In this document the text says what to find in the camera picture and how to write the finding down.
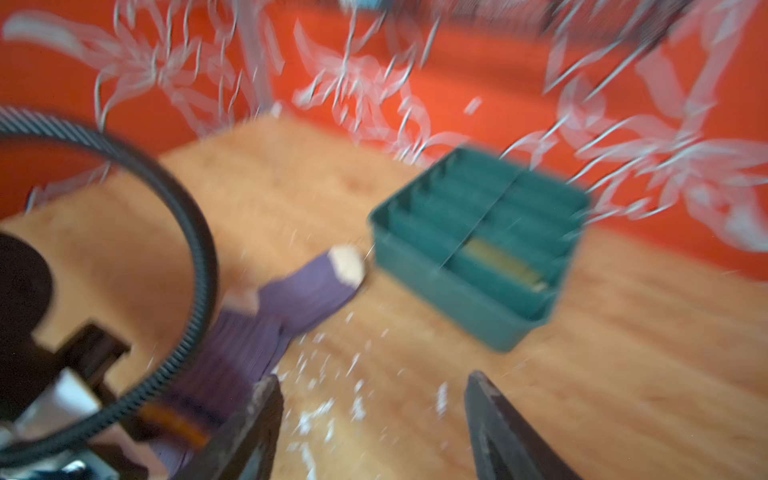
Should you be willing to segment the green compartment tray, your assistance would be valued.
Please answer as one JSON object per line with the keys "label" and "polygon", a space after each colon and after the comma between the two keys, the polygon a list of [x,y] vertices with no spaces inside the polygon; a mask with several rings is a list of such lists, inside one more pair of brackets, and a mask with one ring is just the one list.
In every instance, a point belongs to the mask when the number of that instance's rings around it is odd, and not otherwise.
{"label": "green compartment tray", "polygon": [[371,211],[375,260],[498,352],[546,324],[591,198],[545,172],[456,148]]}

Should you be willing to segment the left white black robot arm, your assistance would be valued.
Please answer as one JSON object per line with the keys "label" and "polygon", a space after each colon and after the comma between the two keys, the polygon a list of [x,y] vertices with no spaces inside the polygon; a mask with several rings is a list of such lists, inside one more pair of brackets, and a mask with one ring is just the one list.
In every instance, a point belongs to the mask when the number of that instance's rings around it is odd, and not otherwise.
{"label": "left white black robot arm", "polygon": [[93,150],[148,186],[175,217],[191,253],[194,291],[186,329],[175,349],[141,383],[96,413],[39,440],[1,451],[1,467],[26,467],[74,449],[165,393],[197,353],[214,315],[219,267],[212,233],[198,204],[156,160],[126,141],[74,120],[12,105],[1,107],[3,137],[52,139]]}

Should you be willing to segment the green striped sock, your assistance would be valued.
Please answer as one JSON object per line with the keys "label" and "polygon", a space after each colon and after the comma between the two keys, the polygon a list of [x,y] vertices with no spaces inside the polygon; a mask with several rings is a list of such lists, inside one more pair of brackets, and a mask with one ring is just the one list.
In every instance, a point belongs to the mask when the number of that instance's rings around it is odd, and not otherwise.
{"label": "green striped sock", "polygon": [[508,277],[534,292],[540,292],[549,287],[545,277],[529,264],[481,238],[470,238],[463,245],[462,250],[499,275]]}

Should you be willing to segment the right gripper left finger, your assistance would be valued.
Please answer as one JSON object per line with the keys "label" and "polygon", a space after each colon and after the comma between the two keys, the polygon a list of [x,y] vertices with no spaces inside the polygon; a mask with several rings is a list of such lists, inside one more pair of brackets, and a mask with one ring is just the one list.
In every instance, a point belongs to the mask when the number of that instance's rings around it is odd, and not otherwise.
{"label": "right gripper left finger", "polygon": [[177,480],[269,479],[283,416],[284,398],[275,375],[253,388],[244,405],[175,475]]}

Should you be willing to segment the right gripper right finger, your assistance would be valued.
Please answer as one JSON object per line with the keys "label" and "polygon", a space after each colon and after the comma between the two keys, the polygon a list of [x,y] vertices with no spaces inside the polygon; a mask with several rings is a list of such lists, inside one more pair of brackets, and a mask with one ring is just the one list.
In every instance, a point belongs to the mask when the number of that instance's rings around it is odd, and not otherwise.
{"label": "right gripper right finger", "polygon": [[469,375],[464,405],[479,479],[581,479],[483,372]]}

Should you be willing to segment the purple striped sock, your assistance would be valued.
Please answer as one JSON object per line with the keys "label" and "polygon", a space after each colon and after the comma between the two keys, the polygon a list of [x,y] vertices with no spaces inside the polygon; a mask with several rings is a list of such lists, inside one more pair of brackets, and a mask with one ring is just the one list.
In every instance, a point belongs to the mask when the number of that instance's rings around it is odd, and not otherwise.
{"label": "purple striped sock", "polygon": [[157,406],[171,421],[214,433],[274,370],[292,340],[354,298],[365,274],[360,250],[341,244],[259,288],[230,288],[198,355]]}

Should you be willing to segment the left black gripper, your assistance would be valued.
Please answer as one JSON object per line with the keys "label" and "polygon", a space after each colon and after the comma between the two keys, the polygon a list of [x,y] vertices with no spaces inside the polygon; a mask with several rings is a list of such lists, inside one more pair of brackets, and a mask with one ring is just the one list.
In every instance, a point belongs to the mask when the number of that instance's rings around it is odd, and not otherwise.
{"label": "left black gripper", "polygon": [[[31,245],[1,236],[1,445],[31,442],[98,412],[113,399],[109,369],[130,350],[89,322],[56,351],[33,332],[54,297],[48,263]],[[147,479],[150,466],[118,425],[43,460],[4,467],[4,479]]]}

